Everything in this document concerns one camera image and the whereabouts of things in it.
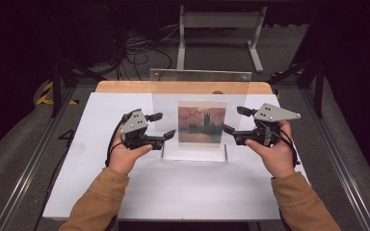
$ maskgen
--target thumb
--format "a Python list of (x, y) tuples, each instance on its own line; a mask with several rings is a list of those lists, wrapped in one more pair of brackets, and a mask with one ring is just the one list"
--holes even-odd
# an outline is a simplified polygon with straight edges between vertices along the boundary
[(267, 152), (267, 147), (258, 143), (257, 141), (247, 139), (245, 144), (254, 152), (256, 152), (261, 158), (264, 158)]
[(144, 146), (141, 146), (141, 147), (138, 147), (138, 148), (132, 150), (132, 155), (136, 159), (138, 159), (138, 158), (144, 156), (150, 150), (152, 150), (152, 145), (151, 144), (147, 144), (147, 145), (144, 145)]

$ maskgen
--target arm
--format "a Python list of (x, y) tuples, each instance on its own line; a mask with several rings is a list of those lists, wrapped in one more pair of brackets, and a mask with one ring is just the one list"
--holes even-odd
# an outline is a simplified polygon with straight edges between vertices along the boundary
[[(279, 125), (280, 130), (291, 138), (290, 124), (281, 121)], [(273, 193), (281, 214), (292, 230), (340, 230), (317, 193), (309, 187), (302, 174), (294, 170), (293, 153), (287, 144), (280, 141), (269, 148), (246, 140), (246, 145), (262, 158), (263, 164), (274, 176)]]
[(92, 181), (89, 189), (74, 204), (69, 220), (60, 230), (105, 230), (111, 219), (119, 212), (125, 188), (128, 185), (128, 173), (138, 158), (152, 149), (145, 145), (133, 150), (120, 143), (120, 134), (113, 141), (110, 164), (103, 168)]

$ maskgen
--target transparent acrylic panel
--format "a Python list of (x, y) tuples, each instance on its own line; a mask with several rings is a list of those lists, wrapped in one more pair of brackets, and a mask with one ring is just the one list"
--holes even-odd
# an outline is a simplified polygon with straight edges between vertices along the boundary
[(199, 70), (150, 70), (155, 132), (176, 130), (165, 142), (162, 160), (227, 162), (235, 141), (225, 123), (239, 127), (236, 107), (245, 105), (251, 73)]

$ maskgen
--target forearm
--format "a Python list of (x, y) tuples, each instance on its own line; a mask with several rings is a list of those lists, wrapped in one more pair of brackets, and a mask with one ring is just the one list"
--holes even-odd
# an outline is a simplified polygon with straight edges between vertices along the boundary
[(300, 172), (272, 179), (272, 187), (277, 205), (293, 230), (340, 230)]
[(74, 204), (69, 220), (60, 230), (105, 230), (119, 211), (128, 180), (126, 175), (103, 168)]

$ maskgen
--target painting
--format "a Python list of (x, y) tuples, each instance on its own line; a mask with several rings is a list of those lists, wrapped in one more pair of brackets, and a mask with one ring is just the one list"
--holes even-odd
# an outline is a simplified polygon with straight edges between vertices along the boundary
[(220, 147), (226, 102), (178, 101), (178, 143), (184, 147)]

